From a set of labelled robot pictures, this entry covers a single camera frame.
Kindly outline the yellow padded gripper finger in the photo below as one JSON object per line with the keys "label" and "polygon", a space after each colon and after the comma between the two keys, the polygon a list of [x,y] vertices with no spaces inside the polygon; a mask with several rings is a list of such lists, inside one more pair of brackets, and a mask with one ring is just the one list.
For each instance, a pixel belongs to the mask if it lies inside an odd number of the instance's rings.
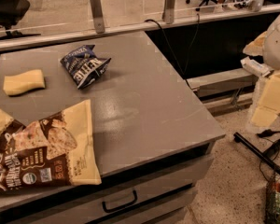
{"label": "yellow padded gripper finger", "polygon": [[251,122],[258,127],[269,127],[280,114],[280,72],[265,80],[265,86]]}
{"label": "yellow padded gripper finger", "polygon": [[249,56],[261,56],[263,53],[262,50],[266,36],[266,32],[260,34],[252,42],[245,46],[245,48],[243,49],[243,53]]}

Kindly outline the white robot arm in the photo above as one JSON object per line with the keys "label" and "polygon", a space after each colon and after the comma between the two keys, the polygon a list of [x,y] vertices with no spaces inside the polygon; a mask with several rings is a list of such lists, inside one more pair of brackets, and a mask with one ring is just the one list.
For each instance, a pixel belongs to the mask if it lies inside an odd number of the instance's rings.
{"label": "white robot arm", "polygon": [[259,78],[250,123],[269,127],[280,114],[280,14],[266,32],[245,46],[244,70]]}

